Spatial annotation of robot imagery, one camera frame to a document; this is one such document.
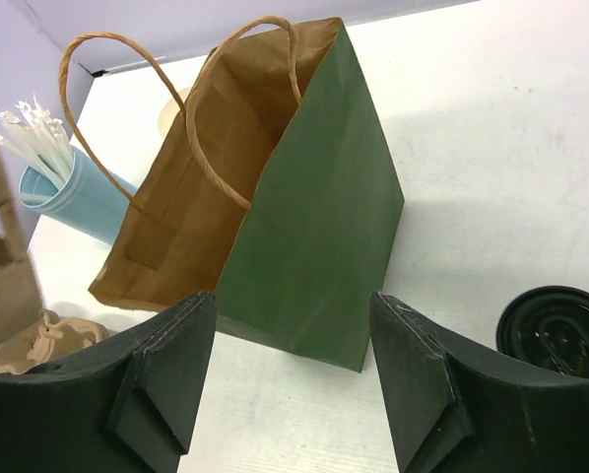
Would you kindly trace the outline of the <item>black cup lid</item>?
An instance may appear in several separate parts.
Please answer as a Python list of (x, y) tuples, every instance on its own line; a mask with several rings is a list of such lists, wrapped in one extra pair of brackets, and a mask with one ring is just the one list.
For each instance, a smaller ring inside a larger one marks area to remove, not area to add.
[(516, 360), (589, 378), (589, 293), (544, 286), (521, 294), (503, 311), (495, 342)]

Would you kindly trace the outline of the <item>brown cardboard cup carrier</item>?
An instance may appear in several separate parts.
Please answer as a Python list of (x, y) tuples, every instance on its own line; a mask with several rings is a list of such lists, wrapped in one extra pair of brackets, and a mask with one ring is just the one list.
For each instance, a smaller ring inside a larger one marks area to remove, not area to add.
[(1, 160), (0, 223), (0, 373), (22, 374), (108, 339), (103, 325), (43, 306)]

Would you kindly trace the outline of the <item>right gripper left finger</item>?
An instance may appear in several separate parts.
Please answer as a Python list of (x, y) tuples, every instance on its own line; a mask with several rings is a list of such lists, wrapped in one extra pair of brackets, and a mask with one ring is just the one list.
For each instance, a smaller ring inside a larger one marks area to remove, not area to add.
[(0, 374), (0, 472), (175, 472), (189, 451), (217, 322), (191, 295), (109, 339)]

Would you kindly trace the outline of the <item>green paper bag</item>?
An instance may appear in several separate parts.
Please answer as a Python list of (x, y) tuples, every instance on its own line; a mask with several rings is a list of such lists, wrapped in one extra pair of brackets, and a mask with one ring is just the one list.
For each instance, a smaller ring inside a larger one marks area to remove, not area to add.
[(404, 195), (339, 18), (261, 17), (204, 62), (90, 284), (102, 304), (215, 297), (221, 332), (354, 372)]

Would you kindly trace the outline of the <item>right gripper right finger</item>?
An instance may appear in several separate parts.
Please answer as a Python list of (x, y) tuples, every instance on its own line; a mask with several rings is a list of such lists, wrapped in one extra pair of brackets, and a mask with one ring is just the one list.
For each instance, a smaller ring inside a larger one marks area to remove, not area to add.
[(545, 370), (371, 297), (369, 326), (403, 472), (589, 472), (589, 378)]

